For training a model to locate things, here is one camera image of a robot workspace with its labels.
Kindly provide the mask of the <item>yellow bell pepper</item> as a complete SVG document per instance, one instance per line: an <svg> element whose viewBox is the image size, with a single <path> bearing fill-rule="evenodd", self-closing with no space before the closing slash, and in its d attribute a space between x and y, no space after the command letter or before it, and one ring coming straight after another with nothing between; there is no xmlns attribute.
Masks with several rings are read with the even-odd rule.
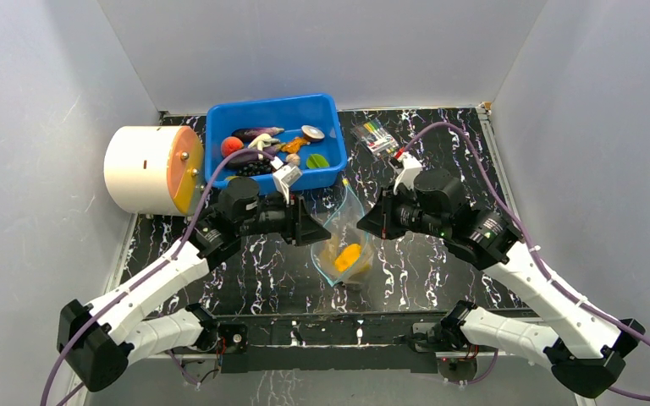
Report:
<svg viewBox="0 0 650 406"><path fill-rule="evenodd" d="M359 244L349 244L343 248L336 256L333 264L335 269L340 272L346 272L360 258L362 248Z"/></svg>

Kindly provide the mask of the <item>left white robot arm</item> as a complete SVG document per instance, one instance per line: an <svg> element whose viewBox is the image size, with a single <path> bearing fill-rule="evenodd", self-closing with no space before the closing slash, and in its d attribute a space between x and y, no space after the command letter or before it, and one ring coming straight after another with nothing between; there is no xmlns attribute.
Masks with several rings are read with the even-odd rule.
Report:
<svg viewBox="0 0 650 406"><path fill-rule="evenodd" d="M196 214L185 234L127 282L60 311L57 365L68 364L91 392L110 386L136 362L174 348L226 348L231 336L209 310L189 304L170 315L150 315L181 288L238 254L251 235L281 236L307 246L331 233L289 191L262 196L251 178L235 178Z"/></svg>

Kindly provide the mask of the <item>clear zip top bag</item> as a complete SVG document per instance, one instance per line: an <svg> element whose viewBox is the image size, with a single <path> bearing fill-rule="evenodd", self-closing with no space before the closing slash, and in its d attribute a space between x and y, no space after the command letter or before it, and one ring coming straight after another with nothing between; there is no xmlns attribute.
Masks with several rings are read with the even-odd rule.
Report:
<svg viewBox="0 0 650 406"><path fill-rule="evenodd" d="M365 283L367 274L372 269L374 245L372 236L356 226L366 214L365 207L347 178L343 178L341 184L342 199L323 224L332 237L311 246L311 259L329 285L342 284L357 288ZM333 261L349 244L359 244L362 248L361 256L346 272L340 273L335 269Z"/></svg>

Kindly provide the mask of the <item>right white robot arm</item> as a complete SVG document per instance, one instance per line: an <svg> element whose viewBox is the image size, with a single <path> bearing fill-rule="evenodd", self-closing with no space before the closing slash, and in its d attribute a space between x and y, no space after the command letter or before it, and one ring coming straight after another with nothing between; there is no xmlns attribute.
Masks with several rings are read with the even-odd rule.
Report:
<svg viewBox="0 0 650 406"><path fill-rule="evenodd" d="M496 348L550 370L572 392L596 398L618 380L644 333L637 321L606 321L587 312L584 299L563 294L558 275L539 271L513 223L472 207L462 183L444 169L421 172L411 185L383 188L357 226L386 240L406 233L439 237L451 255L507 286L541 318L531 324L461 300L430 330L413 334L417 347Z"/></svg>

